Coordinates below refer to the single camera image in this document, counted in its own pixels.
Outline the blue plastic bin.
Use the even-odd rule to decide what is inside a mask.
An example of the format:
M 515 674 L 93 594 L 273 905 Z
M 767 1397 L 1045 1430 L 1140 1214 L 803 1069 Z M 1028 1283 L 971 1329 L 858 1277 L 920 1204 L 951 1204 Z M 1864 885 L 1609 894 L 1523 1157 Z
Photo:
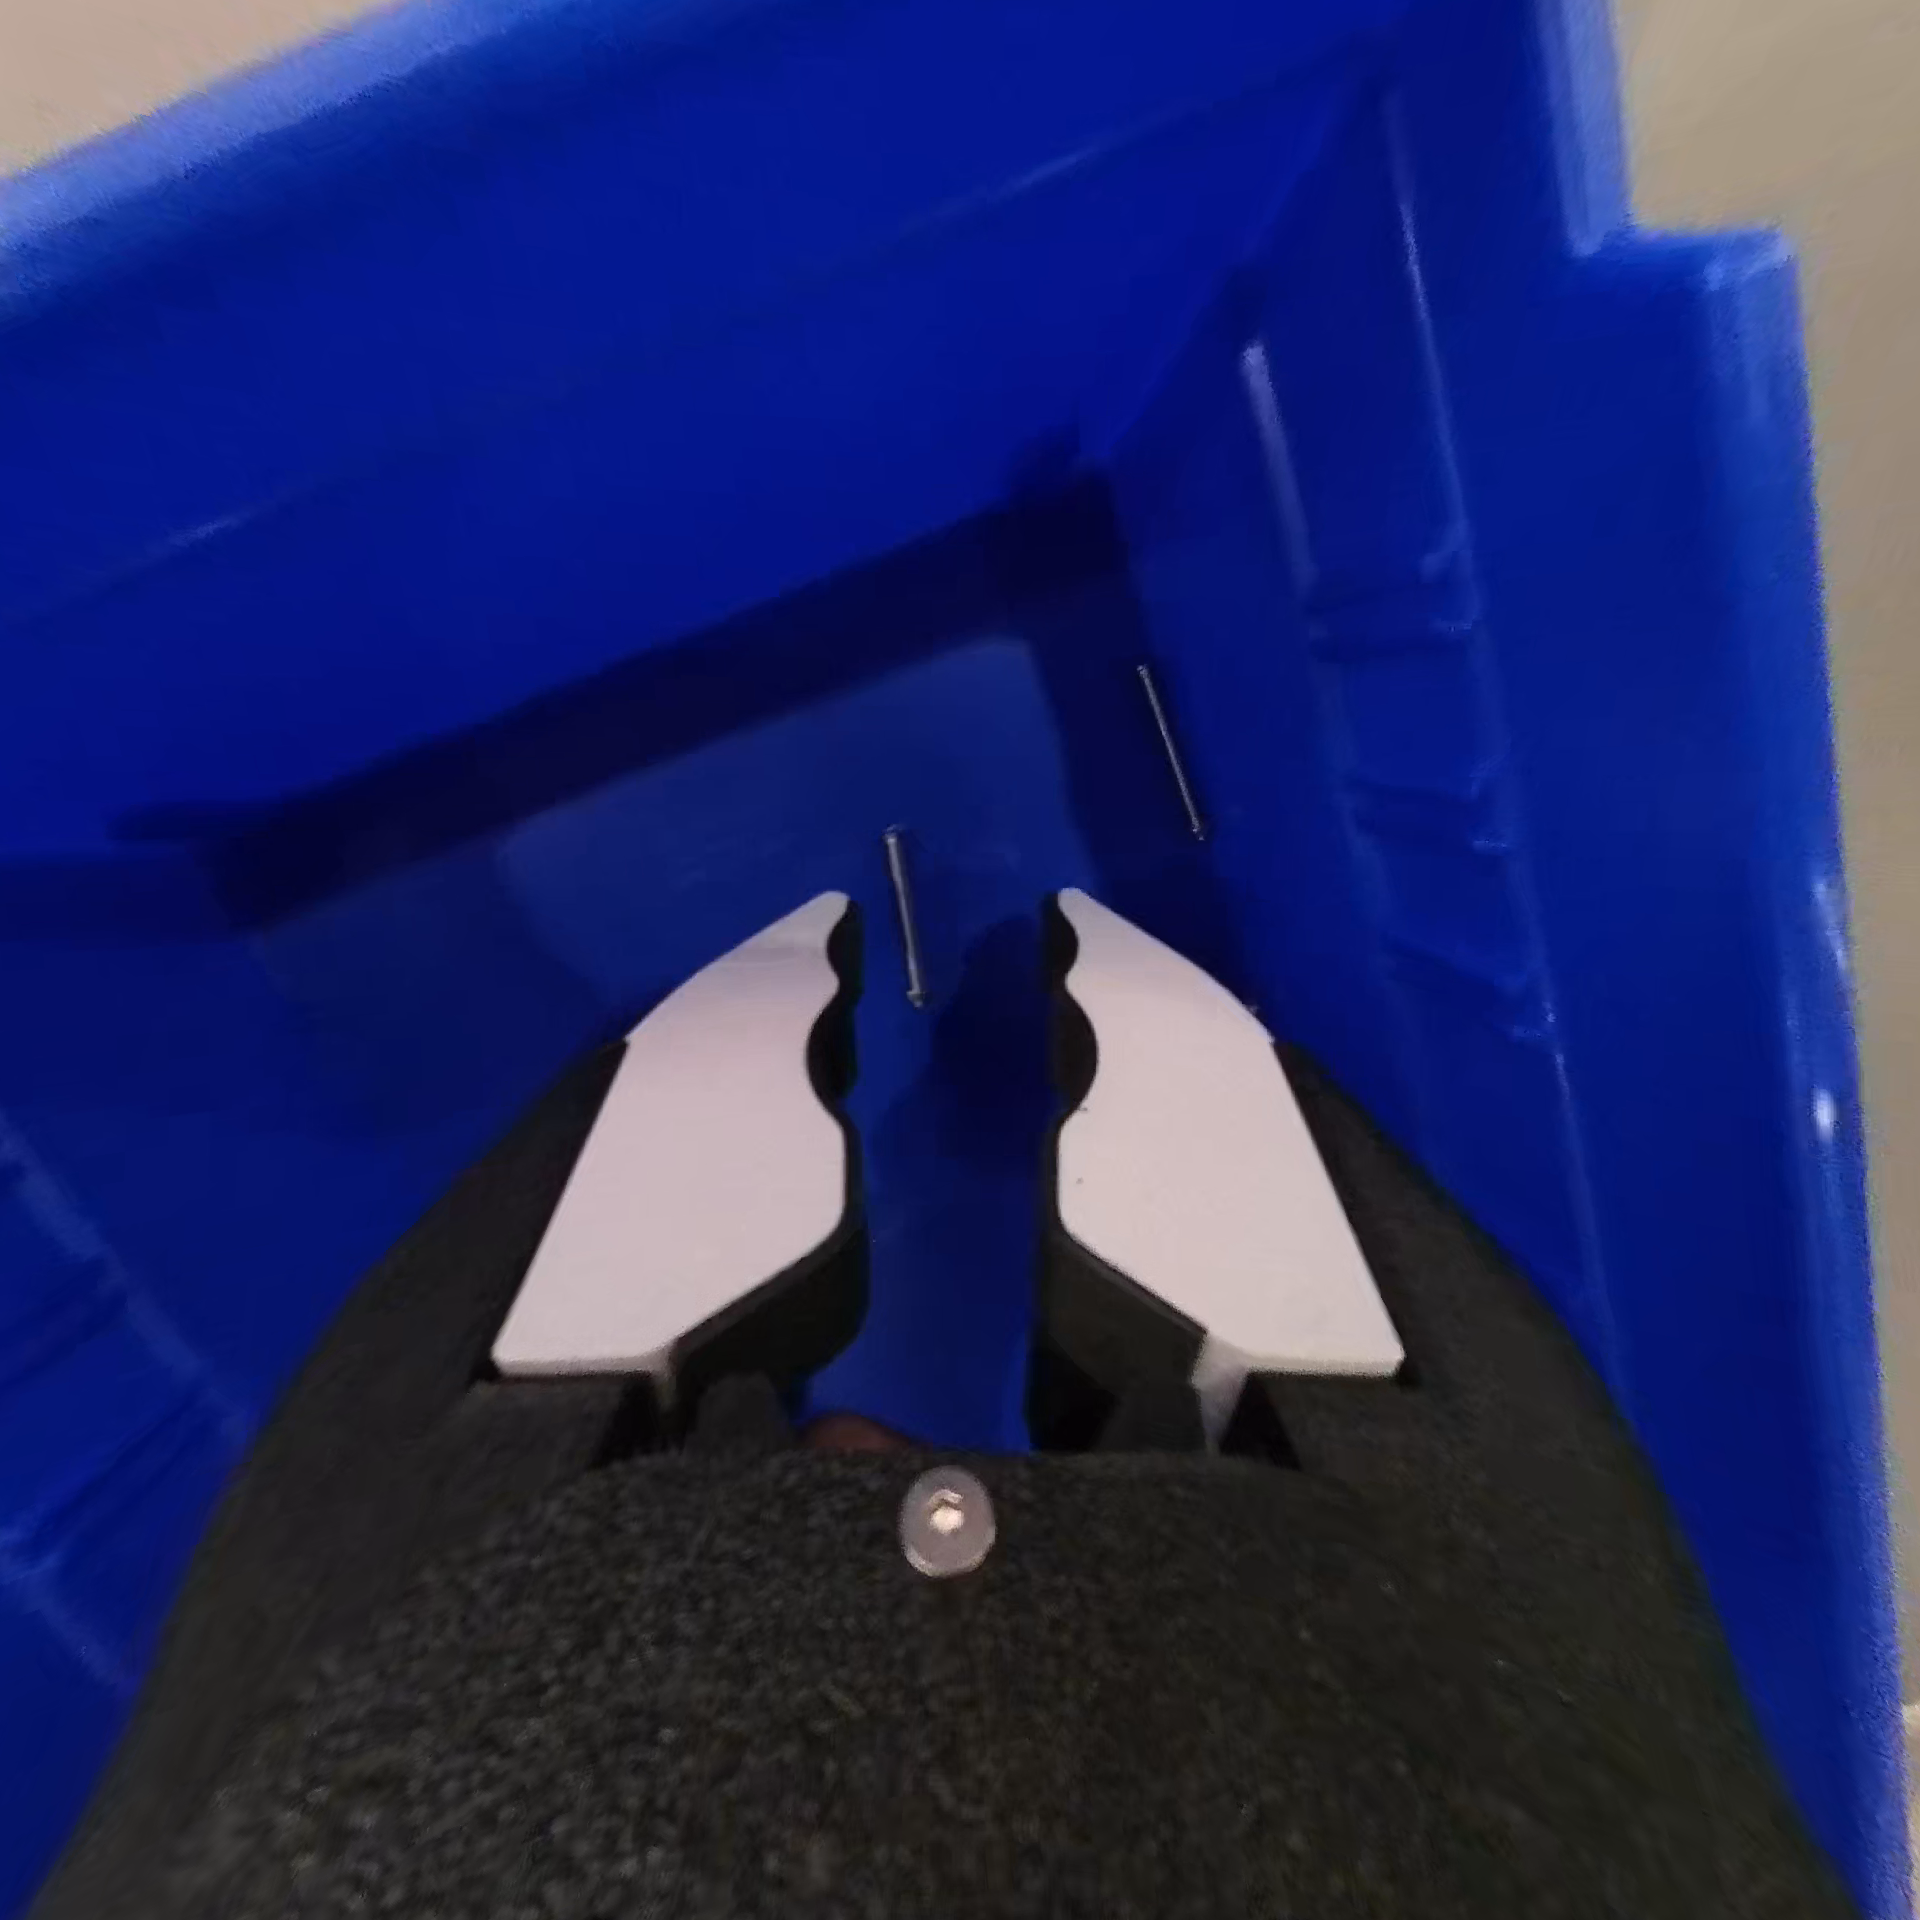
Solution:
M 402 4 L 5 180 L 5 1915 L 1914 1915 L 1797 276 L 1613 53 Z M 1045 1341 L 1061 890 L 1393 1378 Z M 504 1378 L 817 894 L 851 1227 Z

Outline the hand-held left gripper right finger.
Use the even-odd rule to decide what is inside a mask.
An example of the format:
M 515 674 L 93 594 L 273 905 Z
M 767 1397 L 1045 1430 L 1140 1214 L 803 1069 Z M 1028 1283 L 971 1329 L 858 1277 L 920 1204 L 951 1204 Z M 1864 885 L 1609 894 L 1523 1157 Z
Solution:
M 1045 1341 L 1091 1380 L 1393 1378 L 1402 1333 L 1273 1036 L 1083 890 L 1045 926 Z

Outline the thin metal bolt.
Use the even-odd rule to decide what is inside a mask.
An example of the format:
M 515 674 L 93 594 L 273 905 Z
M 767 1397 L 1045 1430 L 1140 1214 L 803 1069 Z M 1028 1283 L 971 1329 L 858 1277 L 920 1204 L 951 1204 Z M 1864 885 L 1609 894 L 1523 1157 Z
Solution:
M 881 851 L 897 913 L 897 931 L 904 961 L 904 993 L 907 1003 L 917 1012 L 921 1012 L 928 1008 L 928 974 L 917 917 L 914 885 L 907 866 L 906 830 L 901 825 L 885 828 L 881 836 Z
M 1187 764 L 1184 744 L 1180 739 L 1180 730 L 1176 723 L 1176 713 L 1169 704 L 1169 694 L 1162 689 L 1162 677 L 1151 661 L 1140 661 L 1136 665 L 1136 678 L 1152 720 L 1152 728 L 1160 737 L 1160 746 L 1163 760 L 1169 764 L 1169 777 L 1173 779 L 1176 795 L 1180 801 L 1187 830 L 1193 841 L 1207 843 L 1209 838 L 1209 819 L 1202 809 L 1202 801 L 1197 787 L 1193 781 L 1193 773 Z

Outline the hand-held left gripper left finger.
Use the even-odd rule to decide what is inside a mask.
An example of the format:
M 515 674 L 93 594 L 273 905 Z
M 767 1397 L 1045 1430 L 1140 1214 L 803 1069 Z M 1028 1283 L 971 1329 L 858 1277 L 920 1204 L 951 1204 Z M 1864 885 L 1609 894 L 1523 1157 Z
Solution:
M 685 1380 L 699 1346 L 855 1219 L 842 1093 L 810 1048 L 855 988 L 858 905 L 817 894 L 627 1036 L 491 1346 L 508 1380 Z

